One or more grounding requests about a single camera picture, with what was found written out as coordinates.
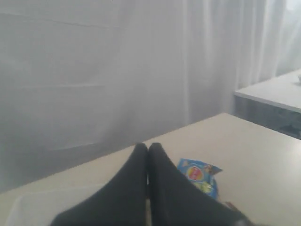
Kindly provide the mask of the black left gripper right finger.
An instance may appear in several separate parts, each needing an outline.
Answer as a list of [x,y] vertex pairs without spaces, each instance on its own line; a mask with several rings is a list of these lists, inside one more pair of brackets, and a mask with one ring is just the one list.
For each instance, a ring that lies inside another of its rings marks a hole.
[[249,226],[250,220],[208,196],[172,163],[160,143],[148,150],[148,176],[154,226]]

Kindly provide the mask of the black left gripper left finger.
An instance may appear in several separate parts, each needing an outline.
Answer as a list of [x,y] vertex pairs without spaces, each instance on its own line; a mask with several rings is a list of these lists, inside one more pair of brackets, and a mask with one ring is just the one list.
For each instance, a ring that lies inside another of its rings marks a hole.
[[95,194],[58,214],[53,226],[144,226],[146,224],[147,155],[143,143],[117,174]]

